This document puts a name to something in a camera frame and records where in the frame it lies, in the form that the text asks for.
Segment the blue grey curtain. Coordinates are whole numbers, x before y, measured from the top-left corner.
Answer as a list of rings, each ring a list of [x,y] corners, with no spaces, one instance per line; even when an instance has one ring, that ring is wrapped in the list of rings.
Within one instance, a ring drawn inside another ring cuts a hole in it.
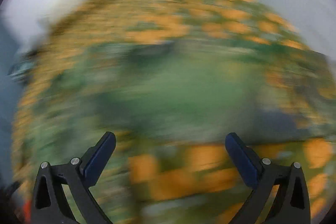
[[[1,17],[1,186],[13,181],[11,147],[14,115],[22,94],[22,86],[10,77],[18,44]]]

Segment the olive orange floral bed quilt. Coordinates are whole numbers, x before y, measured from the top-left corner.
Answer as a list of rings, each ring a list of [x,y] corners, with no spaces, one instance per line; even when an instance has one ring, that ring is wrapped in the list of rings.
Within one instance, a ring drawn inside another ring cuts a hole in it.
[[[52,69],[42,66],[68,62],[104,43],[169,41],[249,50],[271,59],[266,80],[284,92],[278,105],[294,118],[298,137],[282,143],[244,142],[276,164],[301,164],[311,221],[319,222],[335,200],[335,80],[326,57],[307,46],[287,20],[256,0],[87,0],[53,25],[15,121],[12,161],[24,202],[32,200],[41,162],[65,163],[98,141],[60,162],[32,161],[26,155],[33,106],[52,77]],[[92,193],[114,223],[228,223],[251,189],[229,158],[224,139],[156,145],[149,139],[121,142],[117,137]]]

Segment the green landscape print padded jacket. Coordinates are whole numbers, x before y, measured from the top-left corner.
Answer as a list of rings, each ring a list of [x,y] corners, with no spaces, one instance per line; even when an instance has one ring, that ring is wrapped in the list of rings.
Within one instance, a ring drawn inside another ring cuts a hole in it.
[[[52,69],[25,138],[32,161],[60,162],[105,131],[121,142],[216,143],[236,132],[252,144],[298,137],[268,84],[271,59],[200,42],[104,43],[42,66]]]

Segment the pile of clothes on nightstand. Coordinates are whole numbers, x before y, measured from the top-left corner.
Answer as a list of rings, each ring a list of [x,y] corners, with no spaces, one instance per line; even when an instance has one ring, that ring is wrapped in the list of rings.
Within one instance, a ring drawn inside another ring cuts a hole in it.
[[[11,66],[8,76],[21,85],[28,84],[30,73],[36,64],[36,58],[31,56],[21,56]]]

